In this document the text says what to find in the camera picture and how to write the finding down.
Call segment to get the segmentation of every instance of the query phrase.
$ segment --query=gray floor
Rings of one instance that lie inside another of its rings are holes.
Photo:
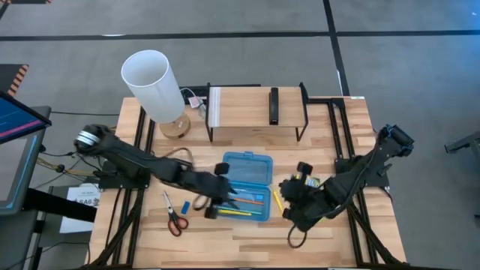
[[[480,29],[480,4],[473,0],[331,0],[331,7],[338,31]],[[11,5],[0,21],[0,36],[327,29],[323,3],[314,0],[55,0]],[[374,127],[398,124],[416,141],[413,154],[395,160],[389,173],[407,259],[417,266],[477,269],[478,164],[470,151],[446,154],[443,144],[480,130],[480,36],[339,42],[350,93],[367,98]],[[340,94],[328,37],[1,42],[0,63],[30,65],[18,94],[30,106],[117,113],[131,95],[121,64],[144,49],[164,52],[181,85],[303,81],[310,95]],[[72,149],[83,125],[115,125],[116,117],[54,115],[52,121],[44,145],[62,153]],[[54,175],[38,168],[31,185]],[[61,178],[55,184],[74,182]],[[54,249],[41,268],[77,267],[84,254],[80,247]],[[54,262],[58,257],[68,259]]]

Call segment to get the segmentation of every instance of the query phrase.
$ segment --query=yellow pencil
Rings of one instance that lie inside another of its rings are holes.
[[[252,215],[252,213],[245,213],[240,211],[224,210],[224,209],[218,209],[218,212],[221,214],[228,214],[228,215]]]
[[[280,202],[280,198],[278,197],[277,191],[273,192],[273,197],[275,197],[275,200],[277,201],[277,206],[280,209],[280,213],[284,213],[284,207],[282,206],[282,203]]]

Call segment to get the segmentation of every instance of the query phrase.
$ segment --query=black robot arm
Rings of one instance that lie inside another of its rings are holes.
[[[385,126],[378,133],[373,150],[365,156],[350,161],[350,170],[328,178],[319,187],[305,184],[312,166],[300,162],[298,175],[280,183],[282,197],[290,203],[283,217],[293,221],[302,232],[307,232],[321,218],[334,218],[340,214],[353,195],[359,192],[369,177],[382,174],[388,166],[385,162],[393,157],[405,157],[413,150],[413,139],[399,127]]]
[[[139,170],[146,168],[166,185],[210,197],[215,201],[228,201],[228,193],[234,192],[228,179],[222,175],[196,172],[191,162],[171,157],[155,157],[145,153],[121,141],[103,125],[85,126],[75,139],[74,145],[81,155],[106,158],[115,165],[115,173],[129,179],[135,179],[139,175]]]

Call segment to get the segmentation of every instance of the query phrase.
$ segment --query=computer screen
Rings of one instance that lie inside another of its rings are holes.
[[[52,122],[41,114],[0,92],[0,144],[49,127]]]

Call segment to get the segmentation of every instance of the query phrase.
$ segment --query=white cylindrical lampshade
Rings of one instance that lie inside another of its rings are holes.
[[[153,121],[170,123],[182,115],[185,102],[163,53],[149,49],[133,54],[121,66],[121,78]]]

